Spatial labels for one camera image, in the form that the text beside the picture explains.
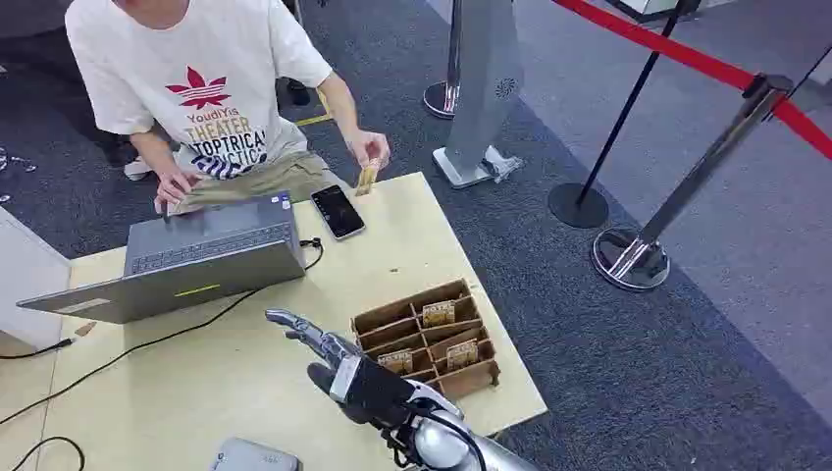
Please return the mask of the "person's right hand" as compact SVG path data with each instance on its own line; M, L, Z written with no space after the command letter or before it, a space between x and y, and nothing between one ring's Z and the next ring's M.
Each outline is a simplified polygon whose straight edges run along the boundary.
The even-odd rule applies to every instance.
M192 188L201 180L197 174L182 170L158 173L157 193L154 208L158 215L166 215L172 206L183 202Z

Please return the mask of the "person's left hand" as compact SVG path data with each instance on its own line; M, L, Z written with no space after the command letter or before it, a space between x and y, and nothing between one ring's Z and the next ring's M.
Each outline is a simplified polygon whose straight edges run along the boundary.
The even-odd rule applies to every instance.
M361 168L380 171L390 163L390 145L382 133L358 129L346 134L344 141Z

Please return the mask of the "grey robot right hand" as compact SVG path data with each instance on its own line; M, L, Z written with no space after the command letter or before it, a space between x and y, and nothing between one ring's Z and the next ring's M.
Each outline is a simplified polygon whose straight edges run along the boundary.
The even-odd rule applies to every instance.
M324 331L285 309L268 309L265 317L286 328L288 339L307 345L320 358L307 366L307 376L353 422L395 429L409 420L412 407L443 410L464 418L437 390L397 376L341 335Z

